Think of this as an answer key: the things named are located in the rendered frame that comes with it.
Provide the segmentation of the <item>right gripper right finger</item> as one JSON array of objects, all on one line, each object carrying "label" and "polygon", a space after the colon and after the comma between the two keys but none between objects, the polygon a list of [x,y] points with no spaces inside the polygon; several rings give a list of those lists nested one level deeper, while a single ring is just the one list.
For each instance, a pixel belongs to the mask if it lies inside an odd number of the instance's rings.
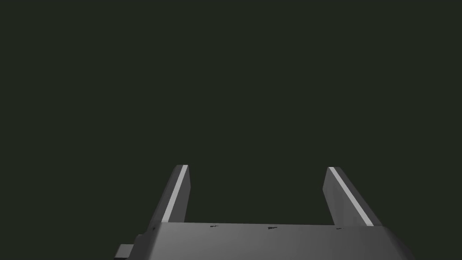
[{"label": "right gripper right finger", "polygon": [[322,190],[335,225],[382,226],[340,167],[327,168]]}]

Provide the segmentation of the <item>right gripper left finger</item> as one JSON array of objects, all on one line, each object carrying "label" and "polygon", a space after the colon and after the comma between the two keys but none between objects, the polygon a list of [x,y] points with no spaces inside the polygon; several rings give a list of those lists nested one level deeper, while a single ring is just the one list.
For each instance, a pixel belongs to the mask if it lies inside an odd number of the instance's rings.
[{"label": "right gripper left finger", "polygon": [[161,222],[183,223],[190,189],[189,166],[175,166],[149,224],[157,225]]}]

